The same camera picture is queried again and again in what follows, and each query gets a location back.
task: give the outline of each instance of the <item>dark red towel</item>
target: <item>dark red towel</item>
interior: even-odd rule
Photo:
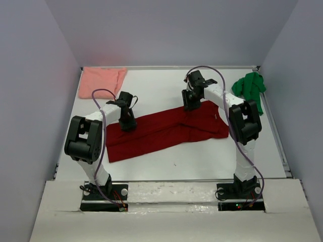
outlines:
[[[106,147],[109,162],[129,159],[184,142],[226,138],[228,126],[219,116],[218,106],[202,102],[199,109],[184,107],[153,113],[136,119],[137,129],[127,133],[119,124],[108,125]]]

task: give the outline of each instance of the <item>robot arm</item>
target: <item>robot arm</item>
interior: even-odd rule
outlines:
[[[244,157],[254,160],[255,140],[261,131],[261,122],[254,101],[245,101],[226,93],[224,105],[223,88],[213,79],[205,80],[200,71],[191,72],[187,79],[187,89],[182,91],[184,108],[188,111],[199,108],[205,98],[225,110],[232,138],[237,142],[234,183],[218,185],[222,189],[221,199],[245,198],[258,187],[255,169]]]
[[[132,109],[130,109],[133,96],[127,92],[121,92],[116,101],[109,101],[101,108],[105,116],[106,125],[119,120],[121,129],[128,132],[136,128]],[[68,130],[64,152],[72,157],[85,171],[89,178],[92,190],[96,190],[96,182],[105,194],[112,189],[110,174],[99,162],[102,149],[102,121],[101,111],[96,111],[86,117],[75,116],[72,118]],[[87,139],[80,135],[88,134]]]

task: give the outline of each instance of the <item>folded pink towel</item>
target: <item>folded pink towel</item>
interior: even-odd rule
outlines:
[[[84,67],[79,89],[79,98],[92,98],[92,92],[99,88],[108,89],[117,95],[121,89],[126,73],[126,68],[108,69]],[[97,91],[94,97],[113,99],[113,96],[106,91]]]

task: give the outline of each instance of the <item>gray wall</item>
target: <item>gray wall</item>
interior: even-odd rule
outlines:
[[[299,0],[261,72],[292,173],[323,235],[323,1]]]
[[[0,240],[29,241],[80,74],[44,0],[0,7]]]
[[[46,0],[81,66],[259,65],[297,0]]]

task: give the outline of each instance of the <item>crumpled green towel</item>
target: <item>crumpled green towel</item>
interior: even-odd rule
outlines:
[[[234,95],[243,95],[246,100],[253,99],[257,103],[259,115],[263,114],[260,103],[260,92],[265,92],[263,77],[257,72],[248,73],[244,78],[239,79],[232,86]]]

